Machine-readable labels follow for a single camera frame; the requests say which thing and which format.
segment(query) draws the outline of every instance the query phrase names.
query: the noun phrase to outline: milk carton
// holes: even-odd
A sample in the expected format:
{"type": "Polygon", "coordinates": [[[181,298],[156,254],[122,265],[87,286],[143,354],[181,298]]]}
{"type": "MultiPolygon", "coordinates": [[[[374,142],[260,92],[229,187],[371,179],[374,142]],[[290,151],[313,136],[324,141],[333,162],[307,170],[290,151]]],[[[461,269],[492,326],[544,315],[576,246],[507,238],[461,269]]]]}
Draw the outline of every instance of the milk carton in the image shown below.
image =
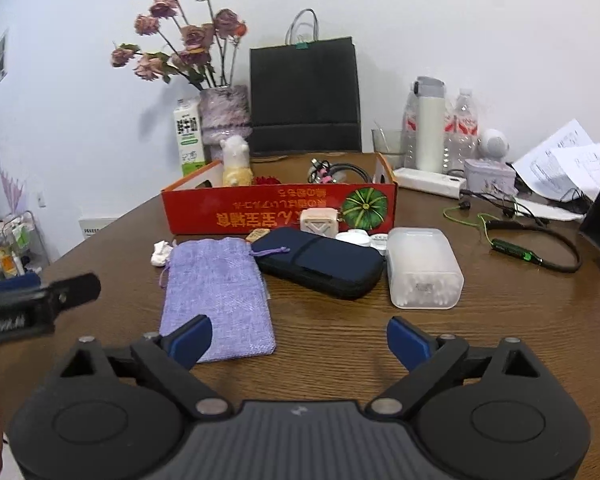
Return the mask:
{"type": "Polygon", "coordinates": [[[198,103],[198,98],[187,101],[180,99],[178,107],[173,111],[183,176],[193,173],[206,164],[200,133],[198,103]]]}

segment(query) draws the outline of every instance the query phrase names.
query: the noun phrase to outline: white thermos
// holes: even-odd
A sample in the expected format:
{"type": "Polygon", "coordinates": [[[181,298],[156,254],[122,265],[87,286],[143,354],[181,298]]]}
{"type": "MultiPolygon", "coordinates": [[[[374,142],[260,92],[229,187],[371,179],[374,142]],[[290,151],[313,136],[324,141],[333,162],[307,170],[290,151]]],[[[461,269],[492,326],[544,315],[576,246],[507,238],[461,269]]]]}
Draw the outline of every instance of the white thermos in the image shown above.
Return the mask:
{"type": "Polygon", "coordinates": [[[439,79],[419,76],[413,84],[418,97],[416,168],[442,173],[445,149],[445,84],[439,79]]]}

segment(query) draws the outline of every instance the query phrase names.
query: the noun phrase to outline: purple drawstring pouch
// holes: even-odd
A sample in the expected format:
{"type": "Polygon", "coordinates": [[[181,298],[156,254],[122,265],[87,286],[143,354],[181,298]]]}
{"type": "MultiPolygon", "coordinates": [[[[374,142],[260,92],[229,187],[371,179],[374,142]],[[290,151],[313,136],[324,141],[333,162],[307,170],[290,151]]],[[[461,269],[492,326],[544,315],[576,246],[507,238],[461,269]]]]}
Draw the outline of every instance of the purple drawstring pouch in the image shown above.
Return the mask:
{"type": "Polygon", "coordinates": [[[241,238],[184,242],[171,251],[168,270],[161,335],[205,314],[213,338],[200,362],[275,350],[267,290],[250,244],[241,238]]]}

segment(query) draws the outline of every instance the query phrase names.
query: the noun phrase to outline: paper document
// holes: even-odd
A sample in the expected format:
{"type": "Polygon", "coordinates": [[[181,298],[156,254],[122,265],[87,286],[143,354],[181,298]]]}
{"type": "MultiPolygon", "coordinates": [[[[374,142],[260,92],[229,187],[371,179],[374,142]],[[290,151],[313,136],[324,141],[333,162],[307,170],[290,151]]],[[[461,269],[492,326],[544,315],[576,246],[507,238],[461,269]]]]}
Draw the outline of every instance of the paper document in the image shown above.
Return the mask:
{"type": "Polygon", "coordinates": [[[584,215],[572,213],[560,207],[551,205],[539,204],[521,198],[516,199],[516,216],[524,216],[524,213],[531,211],[538,218],[546,218],[547,220],[561,220],[569,222],[571,220],[582,220],[584,215]]]}
{"type": "Polygon", "coordinates": [[[569,179],[591,200],[600,192],[600,142],[551,150],[569,179]]]}
{"type": "Polygon", "coordinates": [[[514,162],[513,168],[533,192],[551,200],[568,202],[573,199],[576,185],[562,170],[552,150],[590,144],[593,141],[574,119],[514,162]]]}

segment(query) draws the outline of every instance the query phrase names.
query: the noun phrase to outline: pumpkin illustration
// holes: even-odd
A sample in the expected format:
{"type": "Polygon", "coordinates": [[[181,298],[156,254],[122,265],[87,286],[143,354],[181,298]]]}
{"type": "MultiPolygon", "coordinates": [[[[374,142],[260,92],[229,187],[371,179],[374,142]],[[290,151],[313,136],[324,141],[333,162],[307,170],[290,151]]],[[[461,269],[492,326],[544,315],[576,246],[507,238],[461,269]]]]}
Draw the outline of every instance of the pumpkin illustration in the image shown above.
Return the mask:
{"type": "Polygon", "coordinates": [[[382,191],[363,187],[344,199],[340,211],[349,227],[371,231],[384,222],[388,207],[388,200],[382,191]]]}

